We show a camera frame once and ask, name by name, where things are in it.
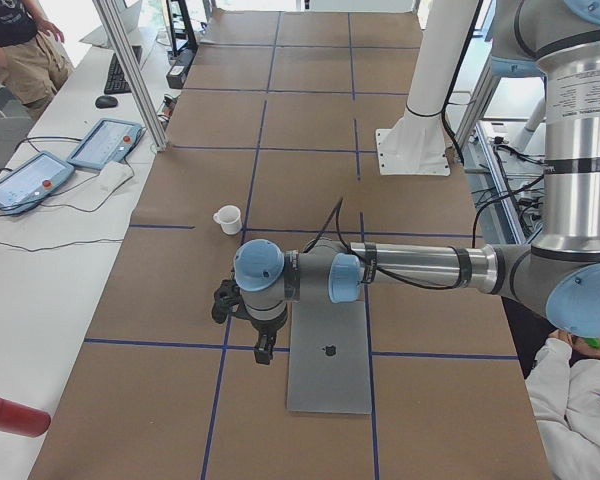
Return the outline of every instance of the person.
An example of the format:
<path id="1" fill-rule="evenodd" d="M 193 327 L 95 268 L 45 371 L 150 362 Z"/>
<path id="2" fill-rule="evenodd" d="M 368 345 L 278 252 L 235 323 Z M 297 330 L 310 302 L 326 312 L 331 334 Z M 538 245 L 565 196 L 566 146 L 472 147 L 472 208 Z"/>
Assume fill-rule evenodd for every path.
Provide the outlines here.
<path id="1" fill-rule="evenodd" d="M 0 0 L 0 83 L 37 120 L 73 70 L 50 37 L 64 42 L 36 0 Z"/>
<path id="2" fill-rule="evenodd" d="M 569 366 L 573 351 L 588 357 Z M 560 480 L 600 480 L 600 348 L 556 330 L 526 380 L 542 443 Z"/>

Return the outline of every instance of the tablet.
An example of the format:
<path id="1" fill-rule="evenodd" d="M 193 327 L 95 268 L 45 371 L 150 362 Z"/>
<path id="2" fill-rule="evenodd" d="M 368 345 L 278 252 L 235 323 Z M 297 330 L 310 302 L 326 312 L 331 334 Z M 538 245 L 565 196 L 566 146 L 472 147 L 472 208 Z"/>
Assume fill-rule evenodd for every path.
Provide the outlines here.
<path id="1" fill-rule="evenodd" d="M 102 170 L 108 162 L 119 162 L 136 146 L 142 133 L 139 123 L 103 118 L 71 152 L 67 162 L 76 167 Z"/>
<path id="2" fill-rule="evenodd" d="M 40 152 L 0 179 L 0 210 L 9 215 L 38 205 L 67 181 L 74 167 L 49 152 Z"/>

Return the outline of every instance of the black mouse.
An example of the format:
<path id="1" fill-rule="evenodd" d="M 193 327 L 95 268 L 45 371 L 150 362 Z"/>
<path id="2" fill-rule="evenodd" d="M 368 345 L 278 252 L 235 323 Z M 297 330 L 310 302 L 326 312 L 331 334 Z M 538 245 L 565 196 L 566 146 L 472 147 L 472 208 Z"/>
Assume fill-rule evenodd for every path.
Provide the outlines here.
<path id="1" fill-rule="evenodd" d="M 96 98 L 96 108 L 113 108 L 118 106 L 118 99 L 111 95 L 101 95 Z"/>

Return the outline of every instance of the green object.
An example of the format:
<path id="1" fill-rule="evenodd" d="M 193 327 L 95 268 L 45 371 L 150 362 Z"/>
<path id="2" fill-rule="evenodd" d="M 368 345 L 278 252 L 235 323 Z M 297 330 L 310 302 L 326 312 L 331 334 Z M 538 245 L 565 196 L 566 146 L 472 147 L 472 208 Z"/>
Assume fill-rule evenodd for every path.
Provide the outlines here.
<path id="1" fill-rule="evenodd" d="M 595 348 L 596 350 L 600 350 L 600 339 L 599 338 L 585 338 L 584 341 L 591 348 Z"/>

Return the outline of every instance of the label on robot arm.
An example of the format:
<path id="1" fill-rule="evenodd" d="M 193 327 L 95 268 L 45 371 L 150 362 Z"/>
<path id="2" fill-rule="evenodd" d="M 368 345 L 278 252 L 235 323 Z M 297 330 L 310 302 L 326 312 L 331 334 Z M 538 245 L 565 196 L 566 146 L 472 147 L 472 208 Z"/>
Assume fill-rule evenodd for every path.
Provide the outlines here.
<path id="1" fill-rule="evenodd" d="M 547 87 L 547 124 L 600 117 L 600 69 L 554 78 Z"/>

